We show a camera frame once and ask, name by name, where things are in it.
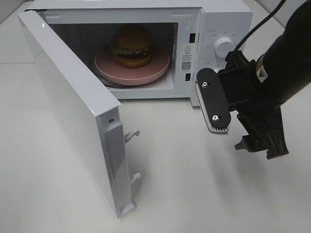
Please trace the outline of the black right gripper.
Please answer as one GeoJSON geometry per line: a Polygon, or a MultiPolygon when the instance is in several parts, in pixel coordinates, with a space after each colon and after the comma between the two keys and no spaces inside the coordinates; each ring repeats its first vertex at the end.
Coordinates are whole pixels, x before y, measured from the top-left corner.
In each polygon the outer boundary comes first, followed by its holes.
{"type": "Polygon", "coordinates": [[[235,145],[236,150],[265,150],[267,159],[287,155],[281,108],[264,95],[256,62],[248,61],[240,50],[231,51],[225,60],[225,69],[218,74],[204,68],[196,75],[195,89],[208,130],[228,133],[229,111],[237,111],[248,134],[235,145]]]}

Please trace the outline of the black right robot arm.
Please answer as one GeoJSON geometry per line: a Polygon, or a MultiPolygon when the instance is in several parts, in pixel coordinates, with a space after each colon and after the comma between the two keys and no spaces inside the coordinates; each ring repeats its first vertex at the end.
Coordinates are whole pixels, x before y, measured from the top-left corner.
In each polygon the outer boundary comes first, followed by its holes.
{"type": "Polygon", "coordinates": [[[232,111],[247,131],[237,150],[266,151],[273,159],[288,154],[281,105],[311,82],[311,3],[289,18],[285,31],[258,60],[239,48],[229,52],[224,69],[197,73],[196,91],[208,130],[225,134],[232,111]]]}

